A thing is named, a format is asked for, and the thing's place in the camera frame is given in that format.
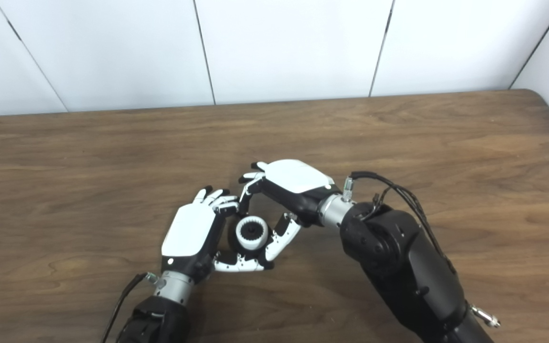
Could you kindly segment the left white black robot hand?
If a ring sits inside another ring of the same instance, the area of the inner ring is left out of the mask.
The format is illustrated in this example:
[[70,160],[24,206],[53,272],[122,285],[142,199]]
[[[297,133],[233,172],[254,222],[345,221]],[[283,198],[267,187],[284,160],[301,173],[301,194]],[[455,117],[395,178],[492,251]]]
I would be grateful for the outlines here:
[[257,216],[241,216],[240,199],[227,189],[200,189],[177,209],[161,245],[161,272],[200,283],[213,272],[255,272],[271,229]]

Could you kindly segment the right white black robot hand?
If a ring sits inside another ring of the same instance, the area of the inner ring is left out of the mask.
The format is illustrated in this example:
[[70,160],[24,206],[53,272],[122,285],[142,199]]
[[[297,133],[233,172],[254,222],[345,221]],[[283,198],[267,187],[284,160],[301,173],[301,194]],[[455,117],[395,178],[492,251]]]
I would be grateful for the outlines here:
[[258,193],[287,210],[271,230],[266,246],[259,250],[258,261],[266,269],[301,228],[313,225],[336,228],[338,221],[328,223],[326,211],[335,198],[341,197],[342,191],[327,174],[297,159],[255,162],[251,168],[252,173],[238,180],[244,185],[238,208],[240,215],[248,215],[250,200]]

